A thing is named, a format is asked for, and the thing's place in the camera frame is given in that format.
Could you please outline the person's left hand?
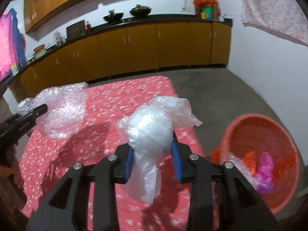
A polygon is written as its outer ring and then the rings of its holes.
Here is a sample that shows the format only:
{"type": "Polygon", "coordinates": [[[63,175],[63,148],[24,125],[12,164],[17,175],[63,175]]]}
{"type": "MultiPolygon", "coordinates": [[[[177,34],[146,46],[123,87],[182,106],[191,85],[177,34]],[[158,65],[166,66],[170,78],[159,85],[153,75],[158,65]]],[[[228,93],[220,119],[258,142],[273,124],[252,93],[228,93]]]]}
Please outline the person's left hand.
{"type": "Polygon", "coordinates": [[[16,142],[13,145],[13,152],[14,152],[14,159],[11,162],[10,166],[4,166],[4,165],[0,165],[0,177],[8,177],[10,175],[13,175],[14,177],[14,183],[17,186],[17,188],[21,189],[24,185],[24,180],[21,176],[21,171],[20,171],[20,167],[19,167],[19,162],[16,158],[16,153],[17,153],[17,146],[18,146],[18,142],[16,142]]]}

